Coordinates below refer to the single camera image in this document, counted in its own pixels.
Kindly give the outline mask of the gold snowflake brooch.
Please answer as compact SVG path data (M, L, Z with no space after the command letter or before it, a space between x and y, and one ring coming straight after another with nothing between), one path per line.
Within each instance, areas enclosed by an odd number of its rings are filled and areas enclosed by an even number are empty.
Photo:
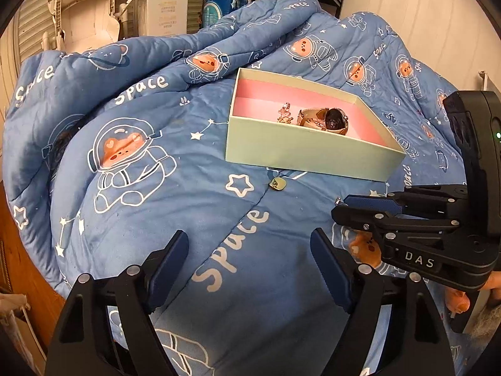
M290 111L290 103L288 103L288 102L286 102L278 110L278 113L279 113L279 117L278 117L277 121L279 123L290 124L294 120L294 117L291 115L291 111Z

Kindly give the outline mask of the mint box pink lining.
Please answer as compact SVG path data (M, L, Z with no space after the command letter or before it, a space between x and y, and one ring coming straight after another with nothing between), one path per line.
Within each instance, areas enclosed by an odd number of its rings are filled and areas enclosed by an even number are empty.
M294 120L277 121L290 103ZM339 108L345 136L300 127L300 110ZM225 159L246 165L384 182L405 157L401 145L357 95L299 77L239 69L229 111Z

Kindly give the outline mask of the blue tissue pack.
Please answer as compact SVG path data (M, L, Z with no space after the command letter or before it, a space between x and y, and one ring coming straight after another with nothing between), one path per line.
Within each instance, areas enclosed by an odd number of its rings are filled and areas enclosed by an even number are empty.
M204 0L202 10L202 26L214 25L223 16L244 7L252 0Z

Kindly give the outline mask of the gold leaf earring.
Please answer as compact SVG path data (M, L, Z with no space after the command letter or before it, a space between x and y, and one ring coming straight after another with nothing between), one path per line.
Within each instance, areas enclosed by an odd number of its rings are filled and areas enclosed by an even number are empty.
M270 181L268 186L273 190L282 191L286 188L287 182L282 177L275 177Z

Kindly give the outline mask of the beige strap wrist watch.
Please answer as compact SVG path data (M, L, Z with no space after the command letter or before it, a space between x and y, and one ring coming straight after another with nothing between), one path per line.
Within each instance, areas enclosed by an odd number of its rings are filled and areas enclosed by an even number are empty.
M327 133L345 136L349 129L349 119L339 108L300 110L296 124Z

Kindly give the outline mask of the tall white cardboard box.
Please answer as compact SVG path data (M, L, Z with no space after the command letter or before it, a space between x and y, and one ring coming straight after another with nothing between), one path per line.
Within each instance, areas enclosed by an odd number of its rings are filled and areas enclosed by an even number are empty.
M147 36L171 37L187 31L188 0L146 0Z

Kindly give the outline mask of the white baby high chair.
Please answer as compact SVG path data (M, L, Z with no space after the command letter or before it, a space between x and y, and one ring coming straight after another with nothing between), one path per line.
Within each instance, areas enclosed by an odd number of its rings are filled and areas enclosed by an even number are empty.
M54 35L43 33L42 50L84 53L115 43L121 32L116 0L48 0Z

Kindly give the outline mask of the louvered wardrobe doors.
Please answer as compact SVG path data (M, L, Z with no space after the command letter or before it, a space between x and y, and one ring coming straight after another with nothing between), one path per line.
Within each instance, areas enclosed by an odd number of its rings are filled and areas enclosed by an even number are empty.
M116 0L125 3L127 0ZM42 37L46 32L54 36L54 24L49 14L48 0L25 0L14 22L14 35L19 42L19 57L22 60L42 51ZM188 0L187 32L199 31L203 0Z

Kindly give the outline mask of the blue space print quilt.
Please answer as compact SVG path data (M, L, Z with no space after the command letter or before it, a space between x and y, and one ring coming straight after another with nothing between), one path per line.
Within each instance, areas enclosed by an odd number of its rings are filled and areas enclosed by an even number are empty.
M415 65L404 80L398 65ZM360 97L405 157L384 182L225 160L237 70ZM415 63L384 19L337 19L318 0L256 0L193 35L134 37L23 63L6 113L3 185L21 241L61 295L82 273L113 277L189 236L152 315L181 375L318 375L346 323L310 250L349 194L463 184L441 107L453 86ZM268 185L275 177L287 186Z

